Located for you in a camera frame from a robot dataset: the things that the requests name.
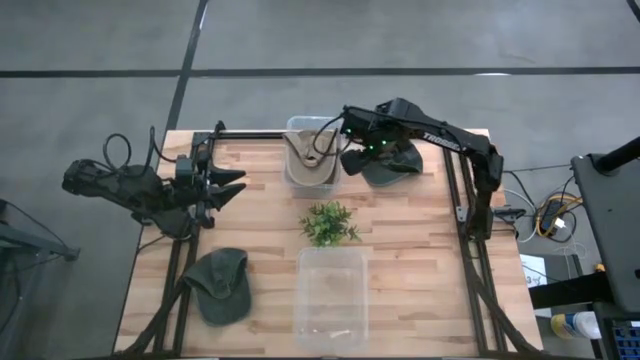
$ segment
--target gray floor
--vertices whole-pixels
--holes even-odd
[[[177,69],[196,0],[0,1],[0,70]],[[633,66],[640,23],[623,0],[212,0],[194,68]],[[60,188],[68,164],[101,158],[127,135],[141,161],[162,133],[176,79],[0,79],[0,197],[73,245],[76,263],[46,265],[25,355],[111,351],[140,228],[126,211]],[[640,133],[640,75],[192,79],[179,129],[282,128],[293,115],[402,96],[453,124],[489,128],[506,168],[568,163]],[[534,199],[568,169],[521,173]],[[505,187],[519,190],[505,177]],[[509,197],[514,205],[525,206]],[[599,261],[584,213],[585,272]],[[528,224],[519,224],[528,235]],[[556,253],[534,239],[523,253]],[[553,353],[589,354],[541,329]]]

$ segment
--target clear plastic container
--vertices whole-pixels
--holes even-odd
[[[300,131],[300,130],[320,130],[324,124],[331,121],[331,117],[325,116],[294,116],[287,121],[287,131]],[[342,119],[337,120],[333,124],[327,126],[327,130],[338,129],[342,126]],[[340,148],[341,144],[344,142],[341,136],[336,137],[338,148]],[[342,167],[340,166],[340,162],[336,164],[336,169],[334,172],[334,180],[331,184],[320,184],[317,186],[303,186],[300,184],[296,184],[293,179],[287,173],[287,162],[289,157],[289,152],[285,152],[285,165],[283,171],[283,181],[291,187],[293,190],[293,197],[295,198],[303,198],[303,199],[327,199],[333,196],[338,187],[340,186],[340,173],[342,172]]]
[[[367,259],[349,248],[307,248],[298,255],[294,333],[313,355],[363,349],[369,338]]]

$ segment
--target green plant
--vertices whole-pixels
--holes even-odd
[[[314,204],[309,208],[312,216],[300,219],[302,233],[317,247],[338,246],[344,237],[361,241],[358,228],[349,226],[351,213],[337,201]]]

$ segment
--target butcher block tabletop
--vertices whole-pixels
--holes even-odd
[[[163,153],[169,158],[188,155],[192,135],[169,131]],[[333,196],[353,212],[351,224],[360,229],[362,242],[344,245],[360,249],[368,259],[369,341],[349,356],[478,354],[442,149],[426,142],[415,145],[424,160],[422,174],[373,189],[362,176],[343,173]],[[296,260],[300,250],[311,246],[298,219],[315,201],[292,197],[282,176],[284,149],[282,140],[216,141],[214,163],[245,170],[247,176],[239,181],[247,188],[214,214],[214,229],[201,230],[198,257],[222,247],[246,250],[253,304],[244,320],[213,328],[201,320],[191,297],[183,356],[327,355],[300,348],[293,333]],[[173,170],[165,161],[158,167],[162,178],[173,176]],[[504,204],[504,193],[498,191],[492,205]],[[498,302],[525,338],[542,349],[517,244],[507,229],[496,222],[494,230],[502,231],[494,231],[486,243]],[[145,228],[140,245],[159,235],[157,228]],[[129,346],[160,306],[170,252],[167,238],[137,256],[115,350]],[[166,348],[173,343],[177,308],[168,320]],[[489,347],[495,349],[484,307],[483,318]]]

